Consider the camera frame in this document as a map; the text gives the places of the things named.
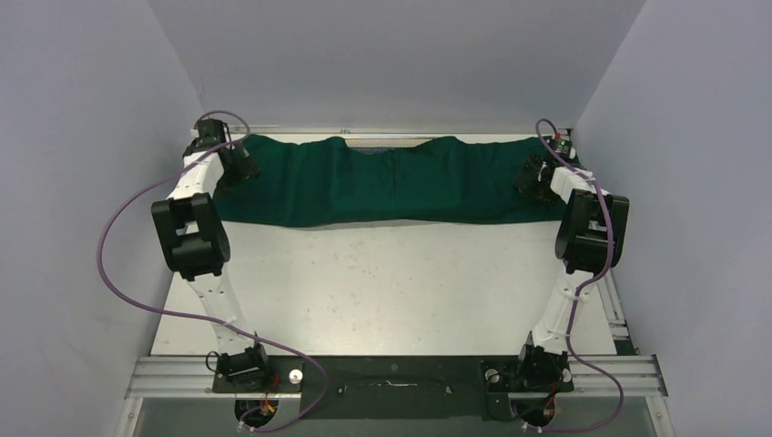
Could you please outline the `dark green surgical cloth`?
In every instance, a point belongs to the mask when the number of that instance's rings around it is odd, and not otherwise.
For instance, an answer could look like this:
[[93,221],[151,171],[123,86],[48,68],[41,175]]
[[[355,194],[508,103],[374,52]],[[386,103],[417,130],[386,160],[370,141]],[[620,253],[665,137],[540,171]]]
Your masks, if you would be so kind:
[[565,204],[520,193],[516,176],[536,138],[469,144],[440,137],[364,153],[341,137],[292,144],[250,136],[261,173],[214,199],[222,220],[288,228],[380,220],[467,224],[554,221]]

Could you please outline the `metal wire mesh tray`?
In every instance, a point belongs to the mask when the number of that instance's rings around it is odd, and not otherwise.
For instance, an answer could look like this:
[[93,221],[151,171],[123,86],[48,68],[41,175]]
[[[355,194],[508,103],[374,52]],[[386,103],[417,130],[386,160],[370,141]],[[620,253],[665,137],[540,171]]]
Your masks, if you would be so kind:
[[345,137],[344,141],[349,148],[357,150],[390,150],[398,148],[417,147],[432,137],[411,136],[369,136],[369,137]]

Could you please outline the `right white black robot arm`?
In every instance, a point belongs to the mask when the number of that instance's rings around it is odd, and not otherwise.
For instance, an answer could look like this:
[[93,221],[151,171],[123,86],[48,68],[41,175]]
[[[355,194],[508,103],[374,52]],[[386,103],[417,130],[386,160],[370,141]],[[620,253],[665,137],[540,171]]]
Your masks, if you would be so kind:
[[564,270],[514,365],[521,391],[558,389],[571,381],[568,357],[574,325],[596,282],[621,258],[631,202],[593,182],[592,172],[567,168],[533,152],[514,181],[528,197],[565,204],[554,244]]

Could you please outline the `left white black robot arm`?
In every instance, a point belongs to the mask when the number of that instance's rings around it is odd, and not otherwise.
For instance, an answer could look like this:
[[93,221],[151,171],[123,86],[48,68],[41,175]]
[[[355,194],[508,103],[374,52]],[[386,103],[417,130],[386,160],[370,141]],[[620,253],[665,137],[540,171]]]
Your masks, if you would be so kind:
[[258,178],[260,169],[239,143],[229,143],[229,126],[215,118],[199,120],[195,137],[185,149],[188,171],[179,177],[166,199],[151,206],[168,268],[180,275],[212,319],[218,348],[213,371],[218,380],[261,391],[272,371],[262,344],[241,310],[227,264],[230,244],[214,195]]

